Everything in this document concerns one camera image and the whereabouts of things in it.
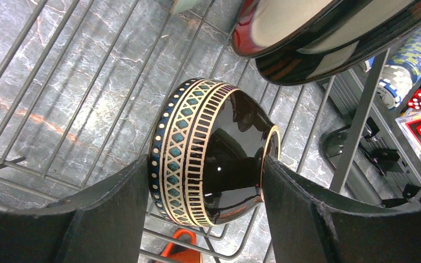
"stone floor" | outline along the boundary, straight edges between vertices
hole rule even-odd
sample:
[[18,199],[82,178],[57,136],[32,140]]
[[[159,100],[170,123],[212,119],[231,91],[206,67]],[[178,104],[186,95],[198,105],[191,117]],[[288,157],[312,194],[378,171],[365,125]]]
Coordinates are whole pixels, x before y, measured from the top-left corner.
[[[70,184],[80,185],[86,179],[117,112],[126,100],[126,108],[95,164],[92,176],[88,179],[88,185],[91,185],[120,170],[141,154],[140,146],[184,59],[186,61],[183,70],[179,72],[175,85],[191,77],[208,77],[220,50],[225,46],[214,77],[233,84],[238,83],[247,60],[238,57],[231,47],[226,45],[225,38],[235,22],[241,0],[215,1],[187,57],[186,51],[210,0],[203,1],[192,11],[170,17],[155,47],[153,42],[166,22],[172,0],[140,0],[111,55],[107,58],[105,66],[101,69],[99,77],[92,82],[133,2],[103,0],[93,3],[72,44],[16,138],[7,160],[25,156],[26,160],[20,164],[41,172],[48,165],[50,156],[55,155],[48,174]],[[0,63],[37,3],[37,0],[0,1]],[[0,125],[71,3],[70,0],[48,1],[0,79]],[[0,157],[88,4],[88,0],[79,2],[15,113],[9,115],[10,121],[0,136]],[[152,55],[147,60],[150,50]],[[145,68],[133,87],[135,78],[144,64]],[[86,94],[86,101],[81,106],[60,151],[55,153],[57,143],[91,82],[92,90]],[[255,99],[261,98],[266,82],[258,74],[254,61],[250,61],[239,86]],[[133,93],[127,97],[128,90],[132,87]],[[275,102],[271,119],[280,126],[281,131],[284,131],[290,118],[300,88],[300,86],[283,87]],[[262,106],[267,111],[277,90],[277,86],[269,85],[266,97],[262,101]],[[316,83],[308,84],[300,112],[295,118],[294,127],[281,154],[282,162],[294,170],[305,147],[322,96],[323,88]],[[310,147],[301,173],[303,176],[322,186],[329,185],[333,173],[319,155],[318,139],[323,133],[344,125],[329,101]],[[360,166],[366,171],[380,195],[389,197],[389,189],[380,180],[374,168],[370,167],[361,156],[358,158]],[[56,198],[75,192],[61,184],[13,168],[0,170],[0,177]],[[44,198],[0,184],[0,204],[25,209],[42,207],[48,203],[49,201]],[[232,222],[225,239],[213,242],[215,250],[225,255],[233,254],[240,246],[250,217],[251,215],[246,215]],[[145,227],[164,234],[171,234],[175,230],[173,226],[152,218],[147,218]],[[216,227],[213,233],[218,235],[220,231],[221,227]],[[270,232],[265,208],[262,205],[247,245],[241,255],[232,262],[261,262],[269,241]],[[163,240],[143,236],[142,248],[148,251],[159,253],[165,244]],[[206,247],[202,238],[199,244]],[[204,258],[205,262],[212,262],[210,257]]]

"gold rim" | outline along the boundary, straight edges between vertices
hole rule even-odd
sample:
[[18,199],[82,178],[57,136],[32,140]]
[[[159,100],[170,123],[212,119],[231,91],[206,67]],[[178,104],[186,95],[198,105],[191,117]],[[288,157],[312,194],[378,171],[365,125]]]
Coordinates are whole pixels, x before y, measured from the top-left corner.
[[262,165],[260,167],[260,184],[259,184],[259,188],[260,188],[260,198],[262,198],[262,202],[265,202],[264,199],[264,191],[262,190],[262,176],[264,174],[264,159],[265,156],[267,154],[267,147],[269,147],[269,142],[270,139],[272,139],[273,134],[276,133],[277,134],[277,142],[278,142],[278,154],[277,154],[277,159],[280,159],[280,130],[278,129],[277,125],[273,125],[272,128],[270,129],[269,132],[269,136],[267,137],[267,140],[265,142],[265,147],[264,147],[264,153],[262,155]]

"black vase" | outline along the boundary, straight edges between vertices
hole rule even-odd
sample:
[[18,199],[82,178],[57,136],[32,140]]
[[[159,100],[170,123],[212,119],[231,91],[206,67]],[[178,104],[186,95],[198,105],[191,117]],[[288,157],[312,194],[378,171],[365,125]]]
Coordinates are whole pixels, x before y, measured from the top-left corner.
[[160,109],[149,150],[149,189],[166,219],[227,223],[263,202],[263,163],[279,158],[280,133],[235,86],[190,79]]

